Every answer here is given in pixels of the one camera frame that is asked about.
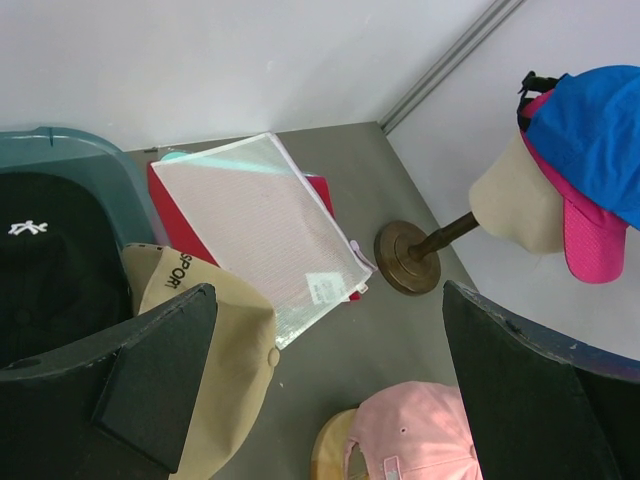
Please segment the red booklet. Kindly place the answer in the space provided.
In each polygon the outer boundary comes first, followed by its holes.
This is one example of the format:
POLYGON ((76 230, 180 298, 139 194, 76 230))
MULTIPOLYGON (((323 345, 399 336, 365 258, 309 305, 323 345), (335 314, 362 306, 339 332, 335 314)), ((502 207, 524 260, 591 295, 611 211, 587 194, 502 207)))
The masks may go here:
MULTIPOLYGON (((146 166, 147 185, 151 200, 173 248, 218 266, 211 253, 196 235, 187 219, 154 172, 150 162, 146 166)), ((319 195, 332 217, 335 217, 327 180, 319 175, 305 173, 307 181, 319 195)))

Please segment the round wooden hat stand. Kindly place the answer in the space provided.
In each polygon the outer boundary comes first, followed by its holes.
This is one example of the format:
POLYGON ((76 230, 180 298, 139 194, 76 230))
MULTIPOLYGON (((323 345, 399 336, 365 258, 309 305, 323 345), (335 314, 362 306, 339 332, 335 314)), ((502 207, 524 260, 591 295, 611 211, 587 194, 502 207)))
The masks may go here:
POLYGON ((312 480, 367 479, 366 470, 354 453, 345 453, 356 410, 331 417, 318 433, 311 454, 312 480))

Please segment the magenta baseball cap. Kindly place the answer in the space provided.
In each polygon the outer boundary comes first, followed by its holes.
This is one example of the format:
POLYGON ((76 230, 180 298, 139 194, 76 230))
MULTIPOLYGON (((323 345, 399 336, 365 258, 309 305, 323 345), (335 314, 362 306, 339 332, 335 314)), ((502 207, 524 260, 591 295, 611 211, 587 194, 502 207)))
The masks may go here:
POLYGON ((558 82, 533 71, 525 75, 517 107, 520 134, 535 164, 562 198, 563 247, 569 271, 584 283, 610 283, 623 272, 628 224, 572 186, 526 136, 533 114, 546 103, 558 82))

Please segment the teal plastic container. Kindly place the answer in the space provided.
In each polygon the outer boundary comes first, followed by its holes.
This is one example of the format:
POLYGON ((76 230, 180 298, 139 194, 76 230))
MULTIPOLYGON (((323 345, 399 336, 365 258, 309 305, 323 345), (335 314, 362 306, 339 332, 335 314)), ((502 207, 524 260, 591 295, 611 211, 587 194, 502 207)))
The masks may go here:
POLYGON ((1 240, 58 233, 107 248, 166 240, 141 170, 109 141, 39 127, 1 134, 1 240))

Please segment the blue baseball cap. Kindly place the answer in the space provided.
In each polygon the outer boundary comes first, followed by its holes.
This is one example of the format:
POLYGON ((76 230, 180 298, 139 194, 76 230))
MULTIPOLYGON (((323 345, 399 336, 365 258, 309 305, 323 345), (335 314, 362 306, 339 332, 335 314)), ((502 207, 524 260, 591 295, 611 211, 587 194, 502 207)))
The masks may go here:
POLYGON ((639 227, 639 68, 609 65, 521 81, 518 124, 570 185, 639 227))

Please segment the translucent zip document pouch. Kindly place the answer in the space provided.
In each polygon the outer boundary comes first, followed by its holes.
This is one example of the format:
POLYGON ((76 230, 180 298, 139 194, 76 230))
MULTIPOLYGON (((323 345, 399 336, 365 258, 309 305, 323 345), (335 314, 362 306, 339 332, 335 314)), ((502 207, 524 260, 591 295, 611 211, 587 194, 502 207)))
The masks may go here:
POLYGON ((270 301, 278 348, 365 292, 372 264, 276 135, 163 158, 148 177, 213 260, 270 301))

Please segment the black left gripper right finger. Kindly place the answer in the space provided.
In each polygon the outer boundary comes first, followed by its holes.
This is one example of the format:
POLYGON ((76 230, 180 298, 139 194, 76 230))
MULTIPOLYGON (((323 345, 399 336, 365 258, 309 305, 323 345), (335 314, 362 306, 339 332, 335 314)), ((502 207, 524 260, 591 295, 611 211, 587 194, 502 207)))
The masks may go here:
POLYGON ((443 319, 484 478, 638 478, 638 361, 454 281, 443 319))

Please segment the cream mannequin head stand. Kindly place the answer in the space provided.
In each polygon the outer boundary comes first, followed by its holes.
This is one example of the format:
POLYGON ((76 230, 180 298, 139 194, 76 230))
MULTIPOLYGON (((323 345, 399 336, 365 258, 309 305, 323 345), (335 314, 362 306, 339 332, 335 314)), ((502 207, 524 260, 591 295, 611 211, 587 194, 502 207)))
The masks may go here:
POLYGON ((469 190, 470 211, 425 233, 407 221, 382 227, 374 242, 379 271, 397 291, 419 296, 441 278, 438 252, 480 227, 536 255, 563 249, 563 200, 527 150, 523 135, 513 134, 506 148, 469 190))

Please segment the salmon pink baseball cap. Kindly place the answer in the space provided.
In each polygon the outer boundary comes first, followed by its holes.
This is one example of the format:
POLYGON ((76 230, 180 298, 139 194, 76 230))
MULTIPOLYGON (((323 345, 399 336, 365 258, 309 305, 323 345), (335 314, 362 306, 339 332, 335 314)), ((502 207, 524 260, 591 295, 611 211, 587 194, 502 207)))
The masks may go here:
POLYGON ((481 479, 460 390, 409 381, 377 392, 355 410, 344 469, 358 450, 370 479, 481 479))

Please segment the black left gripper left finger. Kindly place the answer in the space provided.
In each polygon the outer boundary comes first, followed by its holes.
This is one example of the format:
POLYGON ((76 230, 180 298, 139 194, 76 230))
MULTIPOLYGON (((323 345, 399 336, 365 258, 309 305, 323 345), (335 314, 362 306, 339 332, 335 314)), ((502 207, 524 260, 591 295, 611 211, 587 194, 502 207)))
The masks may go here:
POLYGON ((4 479, 166 479, 177 471, 217 316, 199 284, 1 371, 4 479))

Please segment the tan baseball cap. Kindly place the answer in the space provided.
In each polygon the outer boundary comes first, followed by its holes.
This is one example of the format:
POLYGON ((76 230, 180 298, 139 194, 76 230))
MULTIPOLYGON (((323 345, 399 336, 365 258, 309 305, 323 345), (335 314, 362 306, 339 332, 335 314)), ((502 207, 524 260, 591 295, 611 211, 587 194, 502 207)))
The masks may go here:
POLYGON ((249 435, 280 360, 274 308, 237 276, 167 246, 129 244, 122 259, 137 314, 198 284, 215 288, 216 325, 181 462, 173 475, 210 479, 249 435))

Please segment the black baseball cap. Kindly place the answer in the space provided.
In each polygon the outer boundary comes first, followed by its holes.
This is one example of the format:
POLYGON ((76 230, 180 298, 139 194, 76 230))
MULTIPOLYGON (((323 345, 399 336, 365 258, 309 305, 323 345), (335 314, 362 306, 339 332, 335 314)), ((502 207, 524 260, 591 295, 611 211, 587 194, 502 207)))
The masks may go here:
POLYGON ((83 186, 42 173, 1 177, 1 364, 132 317, 111 222, 83 186))

